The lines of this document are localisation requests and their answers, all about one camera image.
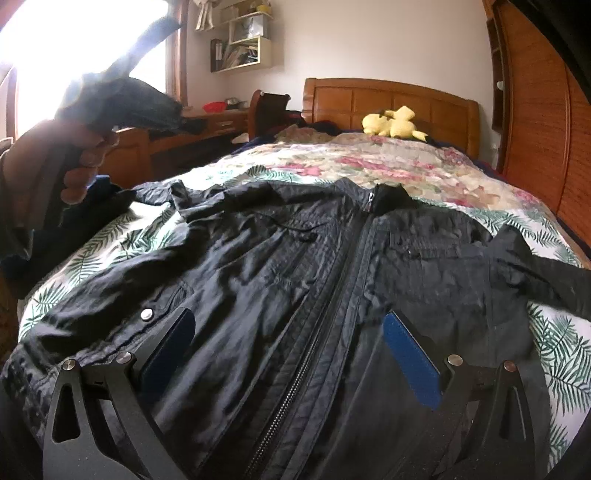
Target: finger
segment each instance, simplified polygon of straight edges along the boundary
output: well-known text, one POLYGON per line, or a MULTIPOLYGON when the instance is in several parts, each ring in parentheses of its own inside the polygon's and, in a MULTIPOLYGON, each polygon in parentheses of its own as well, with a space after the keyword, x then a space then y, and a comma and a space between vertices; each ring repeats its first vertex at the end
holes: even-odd
POLYGON ((116 147, 119 145, 119 134, 117 132, 109 132, 105 135, 104 143, 110 148, 116 147))
POLYGON ((43 121, 37 126, 35 134, 52 144, 70 144, 80 148, 93 148, 104 140, 103 136, 80 123, 58 119, 43 121))
POLYGON ((77 203, 82 202, 86 197, 87 188, 86 187, 78 187, 75 189, 66 189, 62 190, 60 193, 60 197, 62 202, 67 205, 76 205, 77 203))
POLYGON ((80 165, 85 167, 100 167, 107 155, 114 147, 101 144, 99 147, 84 150, 80 156, 80 165))
POLYGON ((97 172, 98 170, 96 167, 74 168, 66 172, 66 175, 64 176, 64 185, 69 189, 77 189, 80 187, 86 188, 94 181, 97 172))

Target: desk drawer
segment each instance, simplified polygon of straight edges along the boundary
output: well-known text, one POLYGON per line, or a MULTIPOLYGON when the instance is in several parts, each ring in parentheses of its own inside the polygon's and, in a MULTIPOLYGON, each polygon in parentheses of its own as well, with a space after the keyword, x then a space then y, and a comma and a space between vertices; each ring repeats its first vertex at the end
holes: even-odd
POLYGON ((246 130, 246 115, 210 118, 207 122, 207 133, 211 136, 230 133, 242 133, 246 130))

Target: window frame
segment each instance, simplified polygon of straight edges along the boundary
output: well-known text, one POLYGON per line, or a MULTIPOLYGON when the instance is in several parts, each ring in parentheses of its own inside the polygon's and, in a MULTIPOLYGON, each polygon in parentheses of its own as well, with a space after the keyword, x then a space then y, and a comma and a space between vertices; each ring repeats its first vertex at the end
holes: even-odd
MULTIPOLYGON (((8 0, 0 7, 0 30, 8 23, 25 0, 8 0)), ((187 20, 190 0, 166 0, 168 14, 181 28, 166 39, 166 93, 187 106, 187 20)), ((7 76, 7 136, 17 138, 18 72, 12 68, 7 76)))

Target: floral bedspread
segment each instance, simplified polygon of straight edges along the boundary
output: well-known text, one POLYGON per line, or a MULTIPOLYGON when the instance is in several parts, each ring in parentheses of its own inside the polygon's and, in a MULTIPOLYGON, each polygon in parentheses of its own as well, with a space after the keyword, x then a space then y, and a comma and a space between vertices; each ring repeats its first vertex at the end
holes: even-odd
MULTIPOLYGON (((459 209, 492 234, 515 226, 532 251, 571 265, 581 261, 553 215, 532 195, 486 177, 453 148, 343 134, 330 137, 289 127, 263 145, 179 177, 192 189, 254 180, 323 184, 347 177, 373 188, 402 184, 413 197, 459 209)), ((165 248, 182 218, 172 205, 134 203, 57 267, 22 303, 19 339, 91 275, 146 252, 165 248)), ((552 423, 548 467, 562 457, 591 408, 591 324, 545 305, 529 305, 530 328, 546 374, 552 423)))

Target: wooden headboard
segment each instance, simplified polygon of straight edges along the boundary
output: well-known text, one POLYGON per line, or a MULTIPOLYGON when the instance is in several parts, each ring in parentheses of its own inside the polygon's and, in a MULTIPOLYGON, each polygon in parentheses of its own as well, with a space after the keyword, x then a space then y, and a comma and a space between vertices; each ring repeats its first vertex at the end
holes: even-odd
POLYGON ((478 103, 439 90, 386 80, 309 78, 302 114, 308 123, 330 120, 343 129, 357 130, 368 113, 403 105, 415 112, 418 130, 478 158, 478 103))

